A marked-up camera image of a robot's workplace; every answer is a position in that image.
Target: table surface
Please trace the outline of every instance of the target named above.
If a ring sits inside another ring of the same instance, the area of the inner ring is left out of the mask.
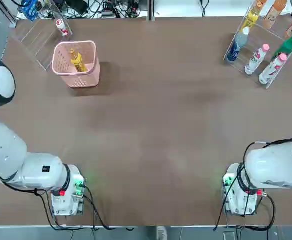
[[[240,21],[73,20],[74,39],[95,41],[101,65],[99,85],[77,90],[10,39],[17,90],[0,121],[29,152],[79,166],[108,225],[212,226],[228,166],[253,141],[292,137],[292,57],[267,91],[223,64]],[[275,224],[292,225],[292,190],[269,192]],[[268,224],[266,209],[229,223]],[[66,223],[92,226],[90,206]],[[48,222],[38,197],[0,184],[0,225]]]

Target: wire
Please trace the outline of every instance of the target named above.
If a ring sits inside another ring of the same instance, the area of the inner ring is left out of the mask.
[[[245,152],[244,152],[244,156],[243,156],[243,161],[244,161],[244,162],[245,162],[245,158],[246,158],[246,154],[247,154],[248,149],[249,149],[252,145],[254,145],[254,144],[255,144],[255,142],[252,142],[251,144],[249,144],[249,145],[246,147],[246,150],[245,150]],[[226,193],[226,195],[225,195],[224,201],[223,201],[222,206],[221,206],[221,208],[220,208],[220,213],[219,213],[219,217],[218,217],[218,220],[217,220],[216,226],[215,226],[214,229],[213,229],[214,232],[216,231],[218,225],[220,224],[221,217],[222,217],[222,213],[223,213],[223,209],[224,209],[224,207],[225,207],[225,204],[226,204],[226,200],[227,200],[228,194],[230,193],[230,191],[231,191],[231,189],[232,189],[234,183],[236,182],[236,180],[238,179],[239,175],[242,173],[242,171],[243,171],[244,169],[245,169],[245,164],[243,164],[243,167],[242,167],[242,168],[239,170],[239,172],[237,173],[237,175],[236,175],[234,181],[231,183],[231,185],[230,185],[230,187],[229,187],[229,189],[228,189],[228,191],[227,191],[227,193]]]
[[[84,195],[84,198],[88,200],[88,202],[90,203],[90,205],[92,205],[93,209],[94,209],[94,212],[97,214],[97,217],[99,218],[100,222],[101,222],[101,225],[106,229],[106,230],[115,230],[116,228],[113,228],[113,227],[109,227],[109,226],[106,226],[101,218],[101,215],[100,213],[98,212],[94,202],[87,196]]]
[[[32,0],[29,0],[29,2],[28,3],[26,3],[25,5],[21,5],[21,4],[19,4],[19,3],[17,3],[17,2],[15,2],[14,0],[10,0],[11,2],[13,2],[15,5],[17,5],[18,7],[21,7],[21,8],[27,8],[27,7],[29,7],[31,4],[32,4]]]
[[[265,231],[268,231],[269,229],[271,229],[272,226],[274,225],[275,218],[276,218],[275,202],[274,202],[273,198],[271,196],[269,196],[268,194],[266,195],[266,198],[268,198],[270,200],[271,205],[272,205],[272,217],[271,217],[271,221],[270,221],[269,225],[266,227],[246,226],[247,229],[257,231],[257,232],[265,232]]]
[[[74,231],[72,231],[72,233],[71,233],[71,238],[70,238],[70,240],[73,240],[73,237],[74,237]]]
[[[207,8],[207,6],[210,4],[210,0],[208,0],[208,2],[207,2],[207,4],[206,4],[205,7],[204,7],[204,5],[203,5],[203,0],[199,0],[199,3],[200,3],[200,5],[201,5],[201,7],[202,7],[202,13],[201,13],[201,16],[202,16],[202,17],[205,17],[205,16],[206,16],[206,8]]]
[[[220,208],[220,213],[219,213],[219,217],[218,217],[218,220],[217,220],[217,223],[216,223],[216,226],[214,227],[213,231],[215,232],[218,225],[220,224],[220,221],[221,221],[221,217],[222,217],[222,213],[223,213],[223,209],[225,207],[225,203],[226,203],[226,199],[228,197],[228,194],[230,193],[234,183],[236,182],[236,180],[238,179],[238,176],[239,174],[237,174],[237,176],[235,177],[234,181],[231,183],[226,195],[225,195],[225,198],[224,198],[224,201],[222,202],[222,205],[221,205],[221,208]]]
[[[240,229],[239,240],[242,240],[243,227]]]

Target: pink plastic basket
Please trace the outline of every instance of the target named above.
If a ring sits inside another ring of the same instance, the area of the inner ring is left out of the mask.
[[[88,71],[77,72],[71,63],[70,50],[82,55]],[[95,87],[100,81],[100,61],[93,41],[67,41],[59,43],[54,50],[51,68],[71,88]]]

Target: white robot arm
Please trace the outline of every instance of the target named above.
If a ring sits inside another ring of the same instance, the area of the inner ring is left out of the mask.
[[[16,91],[11,71],[0,61],[0,106]],[[63,164],[48,153],[27,152],[25,142],[0,123],[0,181],[15,187],[51,191],[57,216],[83,213],[85,179],[75,165]]]
[[[274,143],[250,151],[245,168],[243,163],[228,168],[223,193],[226,210],[231,214],[255,214],[262,189],[292,189],[292,138]]]

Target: black cable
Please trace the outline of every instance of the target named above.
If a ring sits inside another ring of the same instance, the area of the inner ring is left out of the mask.
[[[243,227],[240,229],[239,240],[242,240]]]
[[[71,233],[71,238],[70,238],[70,240],[73,240],[73,237],[74,237],[74,231],[72,231],[72,233]]]
[[[47,191],[45,192],[46,193],[46,197],[47,197],[47,204],[48,204],[48,208],[49,208],[49,212],[50,212],[50,216],[51,218],[54,220],[54,216],[53,216],[53,213],[54,213],[54,210],[52,210],[51,208],[51,204],[50,204],[50,199],[49,199],[49,196],[48,196],[48,193]],[[46,214],[47,214],[47,208],[46,208],[46,204],[45,202],[44,203],[44,207],[45,207],[45,211],[46,211]],[[79,228],[71,228],[71,227],[63,227],[63,226],[60,226],[57,219],[54,220],[55,224],[59,227],[59,229],[57,229],[57,231],[60,231],[60,230],[65,230],[65,231],[78,231],[78,230],[83,230],[85,228],[83,227],[79,227]]]
[[[101,225],[102,225],[106,230],[115,230],[116,228],[109,227],[109,226],[106,226],[106,225],[104,224],[104,222],[103,222],[103,220],[102,220],[102,218],[101,218],[101,216],[100,216],[100,213],[98,212],[98,210],[97,210],[95,204],[93,203],[93,201],[90,200],[90,198],[87,197],[87,196],[85,196],[85,195],[84,195],[84,198],[87,199],[87,201],[90,203],[90,205],[92,205],[93,210],[94,210],[94,212],[97,214],[97,217],[99,218]]]
[[[249,145],[246,147],[246,150],[245,150],[245,152],[244,152],[244,156],[243,156],[243,161],[244,161],[244,162],[245,162],[245,158],[246,158],[246,154],[247,154],[248,149],[249,149],[252,145],[254,145],[254,144],[255,144],[255,142],[252,142],[251,144],[249,144]],[[214,229],[213,229],[214,232],[216,231],[218,225],[220,224],[221,217],[222,217],[222,213],[223,213],[223,209],[224,209],[224,207],[225,207],[225,204],[226,204],[226,200],[227,200],[228,194],[230,193],[230,191],[231,191],[231,189],[232,189],[234,183],[236,182],[236,180],[238,179],[239,175],[242,173],[242,171],[243,171],[244,169],[245,169],[245,163],[243,164],[243,167],[242,167],[242,168],[239,170],[239,172],[237,173],[235,179],[234,179],[233,182],[231,183],[231,185],[230,185],[230,187],[229,187],[229,189],[228,189],[228,191],[227,191],[227,193],[226,193],[226,196],[225,196],[224,201],[223,201],[223,203],[222,203],[222,206],[221,206],[221,208],[220,208],[220,213],[219,213],[219,217],[218,217],[218,220],[217,220],[216,226],[215,226]]]
[[[204,5],[203,5],[203,0],[199,0],[199,3],[200,3],[200,5],[201,5],[201,7],[202,7],[202,13],[201,13],[201,16],[202,16],[202,17],[205,17],[205,16],[206,16],[206,8],[207,8],[207,6],[210,4],[210,0],[208,0],[208,2],[207,2],[207,4],[206,4],[205,7],[204,7]]]
[[[96,230],[94,230],[94,229],[92,229],[92,228],[91,228],[90,230],[92,231],[92,235],[94,236],[94,240],[95,240],[95,231],[96,231]]]
[[[17,2],[15,2],[14,0],[10,0],[10,1],[12,1],[15,5],[17,5],[18,7],[21,7],[21,8],[27,8],[27,7],[29,7],[31,4],[32,4],[32,0],[29,0],[29,2],[28,3],[26,3],[25,5],[21,5],[21,4],[19,4],[19,3],[17,3]]]
[[[272,226],[274,225],[275,222],[275,218],[276,218],[276,206],[275,206],[275,202],[272,199],[271,196],[269,196],[268,194],[266,195],[266,198],[268,198],[272,204],[272,217],[271,217],[271,221],[269,223],[268,226],[266,227],[256,227],[256,226],[246,226],[247,229],[253,230],[253,231],[257,231],[257,232],[265,232],[268,231],[269,229],[272,228]]]
[[[227,199],[228,194],[230,193],[230,191],[231,191],[231,189],[232,189],[234,183],[236,182],[238,176],[239,176],[239,175],[237,174],[236,177],[235,177],[235,179],[232,181],[232,183],[231,183],[231,185],[230,185],[230,187],[229,187],[229,189],[228,189],[228,191],[227,191],[227,193],[226,193],[226,196],[225,196],[225,198],[224,198],[224,201],[222,202],[222,205],[221,205],[221,208],[220,208],[219,217],[218,217],[218,220],[217,220],[216,226],[215,226],[214,229],[213,229],[214,232],[216,231],[218,225],[220,224],[221,217],[222,217],[222,213],[223,213],[223,209],[224,209],[225,204],[226,204],[226,199]]]

